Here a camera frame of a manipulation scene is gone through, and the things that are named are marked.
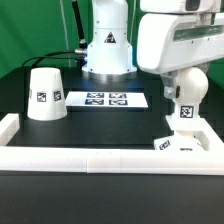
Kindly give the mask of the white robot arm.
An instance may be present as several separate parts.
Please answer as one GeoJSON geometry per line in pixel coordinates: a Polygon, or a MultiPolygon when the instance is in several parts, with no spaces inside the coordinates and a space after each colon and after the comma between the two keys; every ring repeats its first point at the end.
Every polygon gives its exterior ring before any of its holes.
{"type": "Polygon", "coordinates": [[[93,40],[83,70],[103,78],[138,68],[158,74],[164,95],[177,96],[174,77],[185,68],[224,57],[222,0],[140,0],[144,12],[137,50],[127,41],[126,0],[92,0],[93,40]]]}

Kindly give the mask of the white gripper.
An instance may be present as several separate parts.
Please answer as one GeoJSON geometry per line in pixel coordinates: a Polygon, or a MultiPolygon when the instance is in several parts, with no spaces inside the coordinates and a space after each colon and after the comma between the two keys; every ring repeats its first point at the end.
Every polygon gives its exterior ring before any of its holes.
{"type": "Polygon", "coordinates": [[[224,57],[224,13],[217,13],[212,25],[200,26],[198,21],[197,15],[151,13],[140,21],[138,66],[161,74],[167,99],[178,96],[175,70],[200,64],[199,69],[208,74],[209,62],[224,57]]]}

